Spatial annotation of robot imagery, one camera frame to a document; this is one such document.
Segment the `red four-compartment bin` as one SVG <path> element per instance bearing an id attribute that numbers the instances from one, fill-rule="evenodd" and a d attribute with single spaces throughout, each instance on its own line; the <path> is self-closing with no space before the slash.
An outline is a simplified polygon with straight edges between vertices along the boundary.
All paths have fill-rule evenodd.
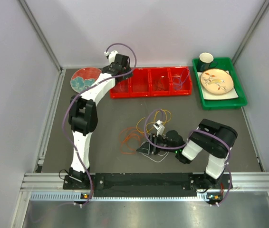
<path id="1" fill-rule="evenodd" d="M 137 68 L 109 91 L 111 98 L 185 96 L 192 94 L 187 66 Z"/>

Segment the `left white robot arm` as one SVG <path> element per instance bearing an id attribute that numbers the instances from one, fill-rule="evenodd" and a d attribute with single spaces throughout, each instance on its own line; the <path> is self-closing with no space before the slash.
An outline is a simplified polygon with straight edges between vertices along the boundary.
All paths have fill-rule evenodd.
<path id="1" fill-rule="evenodd" d="M 109 65 L 104 67 L 97 80 L 80 95 L 71 98 L 68 123 L 73 134 L 73 160 L 65 177 L 65 184 L 75 189 L 92 189 L 89 174 L 89 146 L 92 132 L 98 123 L 97 105 L 116 82 L 132 76 L 130 58 L 117 51 L 107 53 Z"/>

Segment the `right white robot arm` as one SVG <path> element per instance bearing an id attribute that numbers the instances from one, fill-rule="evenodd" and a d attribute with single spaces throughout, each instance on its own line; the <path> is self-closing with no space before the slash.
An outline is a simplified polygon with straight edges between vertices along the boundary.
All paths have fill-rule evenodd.
<path id="1" fill-rule="evenodd" d="M 217 187 L 227 166 L 231 149 L 238 137 L 233 128 L 203 119 L 196 130 L 189 133 L 184 140 L 176 130 L 164 133 L 161 121 L 154 124 L 157 133 L 148 135 L 146 141 L 136 150 L 149 155 L 159 152 L 173 152 L 183 164 L 190 164 L 201 151 L 209 154 L 208 164 L 201 177 L 194 178 L 192 187 L 196 190 L 208 190 Z"/>

